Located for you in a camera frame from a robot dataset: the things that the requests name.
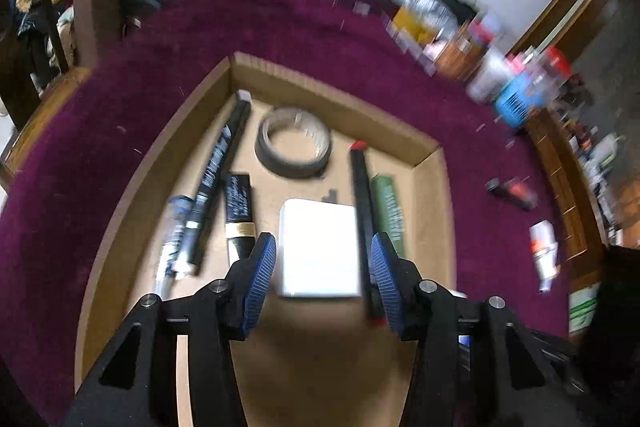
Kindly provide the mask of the long black marker pen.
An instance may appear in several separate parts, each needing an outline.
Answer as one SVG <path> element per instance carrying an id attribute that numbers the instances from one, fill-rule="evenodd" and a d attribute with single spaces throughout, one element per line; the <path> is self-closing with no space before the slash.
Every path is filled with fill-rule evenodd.
<path id="1" fill-rule="evenodd" d="M 486 183 L 486 190 L 489 194 L 512 202 L 526 211 L 537 206 L 537 194 L 519 179 L 500 181 L 498 178 L 492 178 Z"/>

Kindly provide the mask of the silver black small marker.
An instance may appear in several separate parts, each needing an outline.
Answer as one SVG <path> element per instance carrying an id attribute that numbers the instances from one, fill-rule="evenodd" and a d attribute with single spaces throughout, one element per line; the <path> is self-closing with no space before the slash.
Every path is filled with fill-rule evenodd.
<path id="1" fill-rule="evenodd" d="M 154 275 L 153 293 L 163 300 L 169 298 L 172 282 L 176 277 L 175 263 L 180 251 L 186 219 L 189 217 L 192 206 L 191 197 L 172 196 L 168 199 L 162 221 L 160 221 L 162 243 Z"/>

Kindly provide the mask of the black gold lipstick tube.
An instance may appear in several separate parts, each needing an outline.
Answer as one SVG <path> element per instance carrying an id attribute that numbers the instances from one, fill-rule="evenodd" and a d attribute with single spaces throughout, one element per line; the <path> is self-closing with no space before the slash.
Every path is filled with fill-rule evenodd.
<path id="1" fill-rule="evenodd" d="M 253 192 L 248 173 L 229 173 L 224 186 L 224 234 L 229 265 L 246 259 L 252 252 L 257 232 Z"/>

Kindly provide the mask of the white charger cube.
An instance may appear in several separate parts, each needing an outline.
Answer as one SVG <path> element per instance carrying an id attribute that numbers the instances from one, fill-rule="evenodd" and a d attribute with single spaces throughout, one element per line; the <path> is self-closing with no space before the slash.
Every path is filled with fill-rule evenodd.
<path id="1" fill-rule="evenodd" d="M 286 200 L 280 211 L 274 283 L 285 298 L 356 298 L 360 268 L 356 209 Z"/>

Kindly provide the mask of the white orange cap bottle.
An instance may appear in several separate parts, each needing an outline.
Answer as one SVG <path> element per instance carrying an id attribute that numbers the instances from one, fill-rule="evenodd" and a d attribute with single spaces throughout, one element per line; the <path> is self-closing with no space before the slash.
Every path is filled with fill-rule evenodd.
<path id="1" fill-rule="evenodd" d="M 558 250 L 554 228 L 548 220 L 540 221 L 529 229 L 530 248 L 539 277 L 539 291 L 551 291 L 552 283 L 559 273 Z"/>

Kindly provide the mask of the wooden side cabinet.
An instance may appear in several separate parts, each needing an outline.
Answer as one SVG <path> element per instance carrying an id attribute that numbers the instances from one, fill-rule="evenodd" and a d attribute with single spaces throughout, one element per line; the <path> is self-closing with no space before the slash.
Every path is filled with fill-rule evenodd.
<path id="1" fill-rule="evenodd" d="M 603 247 L 608 238 L 596 198 L 570 148 L 567 133 L 548 109 L 537 109 L 525 124 L 552 187 L 563 225 L 562 271 L 570 290 L 580 291 L 602 279 Z"/>

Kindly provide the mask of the green lighter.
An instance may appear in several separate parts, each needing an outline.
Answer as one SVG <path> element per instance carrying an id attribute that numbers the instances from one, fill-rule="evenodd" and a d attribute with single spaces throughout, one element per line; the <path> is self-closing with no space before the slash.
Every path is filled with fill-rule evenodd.
<path id="1" fill-rule="evenodd" d="M 371 180 L 378 229 L 385 232 L 399 257 L 405 257 L 405 222 L 402 215 L 395 179 L 377 174 Z"/>

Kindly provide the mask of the black pen white tip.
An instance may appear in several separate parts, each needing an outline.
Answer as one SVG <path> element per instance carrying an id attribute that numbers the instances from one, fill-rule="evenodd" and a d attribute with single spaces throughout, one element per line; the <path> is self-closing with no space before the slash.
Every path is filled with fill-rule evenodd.
<path id="1" fill-rule="evenodd" d="M 204 256 L 203 243 L 210 219 L 213 218 L 214 202 L 231 167 L 251 110 L 250 92 L 236 91 L 235 106 L 219 130 L 198 184 L 194 204 L 186 218 L 177 261 L 180 273 L 192 275 L 200 271 Z"/>

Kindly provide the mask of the shallow cardboard tray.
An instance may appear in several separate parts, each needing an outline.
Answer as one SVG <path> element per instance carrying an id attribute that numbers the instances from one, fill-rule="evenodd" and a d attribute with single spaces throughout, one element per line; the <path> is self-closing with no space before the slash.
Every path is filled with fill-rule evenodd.
<path id="1" fill-rule="evenodd" d="M 260 58 L 221 61 L 182 103 L 129 181 L 103 235 L 82 302 L 75 376 L 83 379 L 124 316 L 153 285 L 167 199 L 193 195 L 236 91 L 253 99 L 233 166 L 252 181 L 258 231 L 277 233 L 291 198 L 335 192 L 352 202 L 348 150 L 367 142 L 368 166 L 391 174 L 405 221 L 405 251 L 419 271 L 456 283 L 454 216 L 444 152 L 426 134 L 340 90 Z M 330 127 L 330 163 L 318 179 L 288 180 L 255 156 L 262 116 L 273 106 L 309 110 Z M 395 426 L 414 348 L 364 321 L 357 299 L 285 299 L 270 294 L 259 323 L 232 348 L 244 411 L 253 426 Z"/>

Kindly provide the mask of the blue snack canister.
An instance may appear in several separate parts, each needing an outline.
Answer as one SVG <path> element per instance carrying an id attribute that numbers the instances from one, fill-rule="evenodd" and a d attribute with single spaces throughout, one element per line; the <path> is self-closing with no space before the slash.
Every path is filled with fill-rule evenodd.
<path id="1" fill-rule="evenodd" d="M 494 107 L 508 126 L 518 129 L 526 124 L 536 109 L 543 108 L 548 103 L 544 80 L 533 80 L 527 72 L 521 72 L 498 94 Z"/>

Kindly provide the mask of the black electrical tape roll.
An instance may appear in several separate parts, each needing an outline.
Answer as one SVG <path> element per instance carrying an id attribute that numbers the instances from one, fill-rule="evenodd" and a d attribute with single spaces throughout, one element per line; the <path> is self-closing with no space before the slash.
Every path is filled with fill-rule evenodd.
<path id="1" fill-rule="evenodd" d="M 308 110 L 273 107 L 259 123 L 254 149 L 260 163 L 277 176 L 317 178 L 329 165 L 332 133 Z"/>

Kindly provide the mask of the white plastic jar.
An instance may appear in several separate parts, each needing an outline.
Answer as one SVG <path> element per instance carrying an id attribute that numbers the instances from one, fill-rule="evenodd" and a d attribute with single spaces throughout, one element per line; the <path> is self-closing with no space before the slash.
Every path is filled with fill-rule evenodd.
<path id="1" fill-rule="evenodd" d="M 512 77 L 510 66 L 504 55 L 490 48 L 466 87 L 466 94 L 478 104 L 491 103 Z"/>

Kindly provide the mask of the brown patterned jar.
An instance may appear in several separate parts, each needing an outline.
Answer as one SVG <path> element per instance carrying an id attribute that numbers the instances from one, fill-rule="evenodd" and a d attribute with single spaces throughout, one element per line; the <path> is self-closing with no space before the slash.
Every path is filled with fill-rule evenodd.
<path id="1" fill-rule="evenodd" d="M 484 46 L 467 35 L 457 35 L 438 54 L 436 70 L 450 79 L 465 80 L 477 69 L 485 51 Z"/>

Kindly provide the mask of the red lid clear jar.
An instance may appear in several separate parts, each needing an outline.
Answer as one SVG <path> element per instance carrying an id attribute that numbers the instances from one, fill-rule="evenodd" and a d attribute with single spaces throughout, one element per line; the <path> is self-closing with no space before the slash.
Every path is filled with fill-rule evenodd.
<path id="1" fill-rule="evenodd" d="M 549 75 L 567 80 L 573 75 L 572 65 L 565 55 L 555 46 L 547 46 L 535 58 L 535 63 Z"/>

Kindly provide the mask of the yellow tape roll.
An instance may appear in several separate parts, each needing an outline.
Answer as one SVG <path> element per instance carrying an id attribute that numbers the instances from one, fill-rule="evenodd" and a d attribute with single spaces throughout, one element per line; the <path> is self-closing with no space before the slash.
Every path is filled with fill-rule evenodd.
<path id="1" fill-rule="evenodd" d="M 405 31 L 420 46 L 432 43 L 438 35 L 437 28 L 421 23 L 416 14 L 405 6 L 399 8 L 393 18 L 393 24 L 399 31 Z"/>

